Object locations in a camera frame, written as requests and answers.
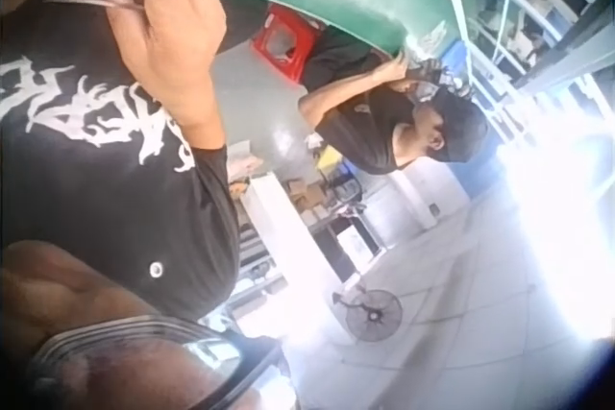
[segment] black t-shirt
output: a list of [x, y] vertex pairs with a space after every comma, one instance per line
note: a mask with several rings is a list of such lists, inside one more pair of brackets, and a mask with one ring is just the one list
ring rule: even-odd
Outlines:
[[[367, 72], [379, 63], [373, 55], [358, 66], [345, 67], [335, 80]], [[359, 169], [385, 175], [400, 168], [393, 154], [393, 131], [400, 123], [412, 123], [413, 107], [405, 94], [381, 85], [327, 112], [316, 132]]]
[[50, 242], [163, 313], [207, 314], [238, 269], [226, 147], [188, 147], [104, 9], [28, 0], [2, 28], [2, 246]]

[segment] white graphic print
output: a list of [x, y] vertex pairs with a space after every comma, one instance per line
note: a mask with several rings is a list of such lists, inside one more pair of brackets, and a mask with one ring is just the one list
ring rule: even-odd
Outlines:
[[[194, 157], [178, 125], [162, 107], [158, 107], [153, 113], [149, 112], [148, 101], [137, 93], [138, 84], [107, 89], [104, 84], [89, 84], [87, 76], [83, 76], [69, 103], [49, 106], [49, 103], [53, 103], [62, 94], [58, 76], [73, 67], [36, 72], [32, 68], [32, 62], [26, 58], [0, 64], [0, 79], [3, 82], [5, 76], [12, 72], [18, 73], [18, 83], [12, 89], [16, 90], [15, 93], [5, 98], [3, 95], [7, 93], [7, 89], [0, 88], [0, 122], [12, 109], [28, 104], [26, 133], [35, 125], [44, 126], [63, 133], [69, 139], [86, 141], [99, 148], [106, 144], [130, 142], [135, 133], [140, 133], [140, 165], [148, 157], [160, 153], [164, 145], [165, 129], [168, 128], [181, 141], [178, 152], [181, 165], [175, 168], [175, 171], [184, 172], [194, 167]], [[98, 116], [95, 123], [86, 122], [87, 117], [106, 108], [115, 109], [117, 116]]]

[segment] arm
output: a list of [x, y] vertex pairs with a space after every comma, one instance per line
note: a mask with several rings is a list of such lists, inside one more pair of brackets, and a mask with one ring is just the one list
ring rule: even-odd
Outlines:
[[186, 104], [187, 110], [181, 115], [172, 115], [190, 147], [214, 150], [225, 145], [226, 135], [213, 82], [210, 78], [207, 78], [207, 81], [208, 85], [198, 103]]
[[303, 96], [299, 100], [299, 111], [309, 125], [315, 128], [331, 109], [380, 84], [373, 72], [348, 77]]
[[404, 79], [407, 66], [407, 57], [400, 53], [371, 72], [332, 82], [307, 94], [299, 100], [299, 111], [316, 128], [331, 109], [379, 85]]
[[124, 64], [192, 148], [219, 150], [226, 140], [209, 70], [226, 33], [220, 0], [144, 0], [144, 7], [145, 14], [107, 9]]

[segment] fan grille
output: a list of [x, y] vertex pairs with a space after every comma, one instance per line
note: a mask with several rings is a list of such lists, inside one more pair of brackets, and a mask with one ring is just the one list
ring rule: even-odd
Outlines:
[[392, 336], [403, 317], [402, 304], [395, 295], [385, 290], [370, 290], [353, 299], [346, 311], [346, 324], [358, 340], [373, 343]]

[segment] cardboard box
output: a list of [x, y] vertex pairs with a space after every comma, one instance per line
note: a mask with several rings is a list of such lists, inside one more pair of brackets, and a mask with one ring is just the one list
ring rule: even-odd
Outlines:
[[308, 186], [303, 180], [290, 180], [286, 183], [286, 189], [288, 190], [288, 195], [292, 198], [306, 194]]
[[306, 192], [297, 197], [294, 202], [299, 212], [302, 212], [304, 210], [310, 210], [317, 205], [322, 205], [326, 201], [327, 195], [323, 191], [322, 187], [320, 187], [320, 184], [315, 182], [310, 184], [307, 187]]
[[318, 223], [318, 218], [316, 218], [316, 215], [311, 210], [304, 210], [300, 216], [307, 227], [314, 226]]

